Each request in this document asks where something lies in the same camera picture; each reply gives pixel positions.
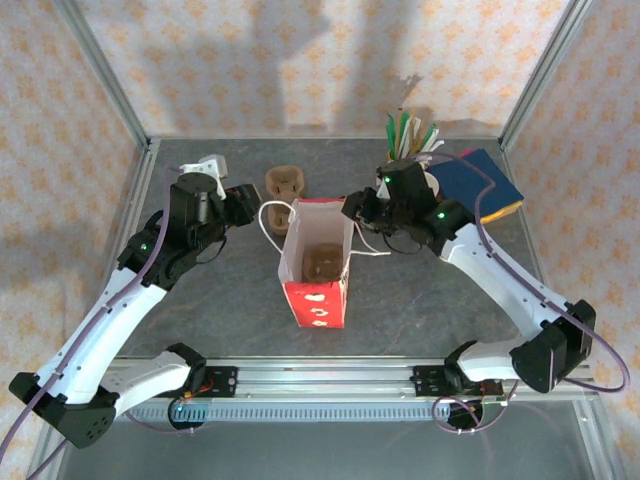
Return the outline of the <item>brown pulp cup carrier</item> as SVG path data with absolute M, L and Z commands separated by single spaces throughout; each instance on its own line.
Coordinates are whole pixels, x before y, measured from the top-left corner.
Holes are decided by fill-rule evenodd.
M 344 266 L 343 247 L 318 244 L 307 248 L 302 257 L 302 276 L 307 283 L 328 283 L 341 278 Z
M 295 199 L 306 197 L 304 172 L 294 165 L 274 167 L 265 174 L 266 190 L 273 200 L 291 204 Z M 290 210 L 280 204 L 268 207 L 267 218 L 271 231 L 284 237 L 289 229 Z

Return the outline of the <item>red white paper gift bag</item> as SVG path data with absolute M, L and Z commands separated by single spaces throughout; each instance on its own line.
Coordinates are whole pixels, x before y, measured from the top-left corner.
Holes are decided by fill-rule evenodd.
M 257 214 L 263 234 L 280 256 L 278 279 L 301 328 L 343 328 L 351 258 L 354 255 L 380 257 L 389 254 L 375 249 L 369 243 L 364 244 L 363 251 L 352 248 L 353 236 L 361 235 L 362 231 L 356 222 L 342 214 L 343 203 L 338 198 L 295 199 L 291 204 L 270 200 L 260 206 Z M 275 243 L 262 218 L 263 211 L 273 204 L 283 205 L 290 210 L 289 229 L 282 245 Z M 307 283 L 302 276 L 303 253 L 310 246 L 324 243 L 343 247 L 341 278 L 328 283 Z

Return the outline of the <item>green white wrapped straw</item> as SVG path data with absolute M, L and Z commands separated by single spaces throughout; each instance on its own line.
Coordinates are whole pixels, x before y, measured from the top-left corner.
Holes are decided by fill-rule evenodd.
M 397 149 L 397 160 L 400 160 L 406 156 L 409 141 L 409 129 L 411 122 L 411 115 L 409 112 L 403 112 L 401 115 L 401 128 L 400 128 L 400 141 Z
M 437 141 L 438 135 L 439 128 L 436 124 L 432 124 L 416 153 L 420 154 L 430 152 Z

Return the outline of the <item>dark blue napkin stack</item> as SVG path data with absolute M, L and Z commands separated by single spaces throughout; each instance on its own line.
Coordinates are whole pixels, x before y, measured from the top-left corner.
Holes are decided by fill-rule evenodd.
M 468 163 L 494 181 L 495 186 L 489 192 L 522 195 L 485 149 L 476 149 Z M 471 212 L 474 212 L 477 197 L 488 186 L 480 174 L 455 160 L 446 161 L 439 157 L 438 162 L 433 160 L 429 163 L 427 171 L 437 178 L 443 199 L 458 200 Z

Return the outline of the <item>yellow napkin stack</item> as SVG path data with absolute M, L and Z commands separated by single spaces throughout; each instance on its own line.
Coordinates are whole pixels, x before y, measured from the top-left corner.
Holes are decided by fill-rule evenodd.
M 477 217 L 482 224 L 494 222 L 515 213 L 523 204 L 520 194 L 489 192 L 480 199 Z

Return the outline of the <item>aluminium table side rail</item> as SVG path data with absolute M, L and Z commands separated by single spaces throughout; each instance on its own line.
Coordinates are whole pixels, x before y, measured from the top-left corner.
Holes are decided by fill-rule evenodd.
M 517 188 L 519 188 L 518 181 L 516 180 L 516 176 L 515 176 L 515 167 L 513 166 L 512 161 L 510 160 L 509 152 L 502 143 L 498 143 L 498 145 L 501 153 L 503 166 L 505 169 L 505 174 L 508 176 L 510 181 Z M 550 281 L 548 279 L 546 268 L 544 267 L 543 262 L 540 258 L 539 244 L 535 238 L 535 235 L 533 234 L 533 231 L 531 230 L 528 212 L 526 210 L 526 204 L 523 204 L 518 209 L 518 216 L 522 224 L 522 229 L 524 232 L 526 243 L 527 243 L 530 256 L 532 259 L 532 263 L 533 263 L 532 270 L 531 270 L 532 275 L 539 281 L 539 283 L 542 286 L 548 287 L 550 285 Z
M 141 152 L 126 191 L 121 214 L 118 218 L 115 239 L 111 244 L 111 251 L 107 257 L 105 273 L 103 275 L 101 291 L 98 294 L 98 304 L 101 305 L 105 297 L 106 286 L 112 271 L 117 266 L 117 258 L 126 247 L 129 238 L 137 231 L 142 207 L 149 188 L 156 163 L 161 139 L 150 139 L 149 145 Z

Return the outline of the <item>aluminium frame post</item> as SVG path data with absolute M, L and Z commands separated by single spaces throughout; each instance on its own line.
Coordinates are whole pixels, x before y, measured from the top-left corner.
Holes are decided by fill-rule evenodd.
M 137 146 L 141 150 L 146 150 L 150 144 L 150 137 L 147 135 L 77 0 L 53 0 L 53 3 L 76 38 L 85 58 L 114 103 L 118 114 L 124 121 Z
M 593 2 L 594 0 L 568 1 L 501 135 L 498 137 L 498 143 L 503 152 L 508 152 L 517 142 L 518 135 L 523 130 L 527 119 L 533 113 L 537 102 L 579 33 Z

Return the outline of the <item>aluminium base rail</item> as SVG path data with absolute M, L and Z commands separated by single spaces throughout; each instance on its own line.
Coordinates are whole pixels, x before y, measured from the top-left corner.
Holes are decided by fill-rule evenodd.
M 251 357 L 205 360 L 164 351 L 147 360 L 109 366 L 61 367 L 58 359 L 40 369 L 39 386 L 72 404 L 86 404 L 99 387 L 117 396 L 119 412 L 154 397 L 185 391 L 250 401 L 356 402 L 418 397 L 413 368 L 441 359 L 408 357 Z

